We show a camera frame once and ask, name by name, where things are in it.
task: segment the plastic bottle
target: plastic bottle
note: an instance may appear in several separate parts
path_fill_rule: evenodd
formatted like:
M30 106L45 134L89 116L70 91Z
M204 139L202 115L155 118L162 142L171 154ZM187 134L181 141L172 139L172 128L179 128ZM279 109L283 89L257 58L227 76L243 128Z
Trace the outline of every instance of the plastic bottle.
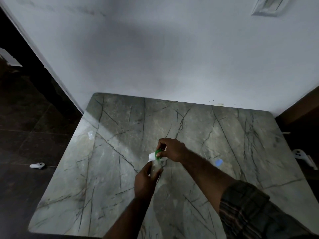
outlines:
M151 177L154 177L156 172L162 168L162 162L160 161L161 157L156 157L156 154L161 151L161 149L155 151L155 160L152 162Z

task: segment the dark floor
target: dark floor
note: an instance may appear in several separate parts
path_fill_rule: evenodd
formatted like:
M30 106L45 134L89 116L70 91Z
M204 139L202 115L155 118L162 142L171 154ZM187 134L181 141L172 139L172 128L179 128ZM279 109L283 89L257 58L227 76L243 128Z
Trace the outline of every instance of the dark floor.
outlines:
M72 121L34 88L28 76L6 73L0 77L0 237L3 239L75 238L27 231L82 116L53 83L71 104ZM44 162L47 167L29 168L38 162Z

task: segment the gray marble surface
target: gray marble surface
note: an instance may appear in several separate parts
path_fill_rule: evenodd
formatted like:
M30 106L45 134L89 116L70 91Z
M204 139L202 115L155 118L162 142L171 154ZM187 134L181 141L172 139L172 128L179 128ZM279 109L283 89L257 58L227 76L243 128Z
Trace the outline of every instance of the gray marble surface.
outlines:
M94 94L29 230L102 237L134 197L134 178L158 139L177 138L221 170L248 181L319 233L319 205L265 111ZM225 238L189 174L167 160L139 238Z

